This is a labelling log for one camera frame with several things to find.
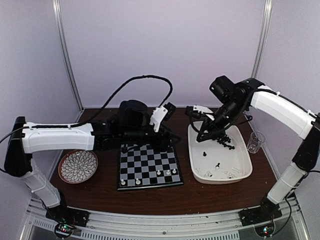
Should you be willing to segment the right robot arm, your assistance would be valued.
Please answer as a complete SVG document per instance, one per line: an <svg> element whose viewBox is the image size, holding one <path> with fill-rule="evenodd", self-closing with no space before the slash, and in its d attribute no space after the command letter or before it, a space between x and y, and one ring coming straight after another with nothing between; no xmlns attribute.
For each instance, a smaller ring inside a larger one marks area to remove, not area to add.
<svg viewBox="0 0 320 240"><path fill-rule="evenodd" d="M316 166L320 155L320 116L273 91L255 78L234 83L223 75L217 77L209 89L222 105L215 112L199 105L191 108L194 118L204 118L197 130L197 142L224 140L227 129L250 107L285 124L302 139L291 164L263 197L256 210L258 219L266 221L279 208L279 203L289 196L294 187Z"/></svg>

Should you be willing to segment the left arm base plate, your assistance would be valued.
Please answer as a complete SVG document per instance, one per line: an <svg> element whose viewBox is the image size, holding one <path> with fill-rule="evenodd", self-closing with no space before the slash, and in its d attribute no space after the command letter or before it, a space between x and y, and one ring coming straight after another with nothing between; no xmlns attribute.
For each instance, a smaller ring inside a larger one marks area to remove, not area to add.
<svg viewBox="0 0 320 240"><path fill-rule="evenodd" d="M57 223L64 223L69 226L86 227L89 220L90 213L86 210L79 210L67 206L59 205L46 209L45 217L56 221Z"/></svg>

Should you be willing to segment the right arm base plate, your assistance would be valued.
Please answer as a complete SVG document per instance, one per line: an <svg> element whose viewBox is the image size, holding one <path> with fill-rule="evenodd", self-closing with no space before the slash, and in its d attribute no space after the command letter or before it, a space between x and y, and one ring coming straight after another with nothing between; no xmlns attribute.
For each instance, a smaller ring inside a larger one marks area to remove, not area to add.
<svg viewBox="0 0 320 240"><path fill-rule="evenodd" d="M240 221L243 227L268 222L282 216L280 210L272 213L265 213L260 207L245 208L239 212Z"/></svg>

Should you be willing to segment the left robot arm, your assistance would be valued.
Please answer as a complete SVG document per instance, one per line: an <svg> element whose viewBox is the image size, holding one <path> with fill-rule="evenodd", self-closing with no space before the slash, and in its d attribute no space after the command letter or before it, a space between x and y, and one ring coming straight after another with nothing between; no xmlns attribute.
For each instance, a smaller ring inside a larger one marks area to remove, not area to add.
<svg viewBox="0 0 320 240"><path fill-rule="evenodd" d="M94 117L73 124L35 124L25 117L16 118L8 139L3 172L20 178L61 222L72 218L64 195L37 169L32 154L51 150L107 151L123 144L149 144L156 150L167 150L180 137L163 125L176 107L168 102L152 114L138 100L125 100L115 115L107 120Z"/></svg>

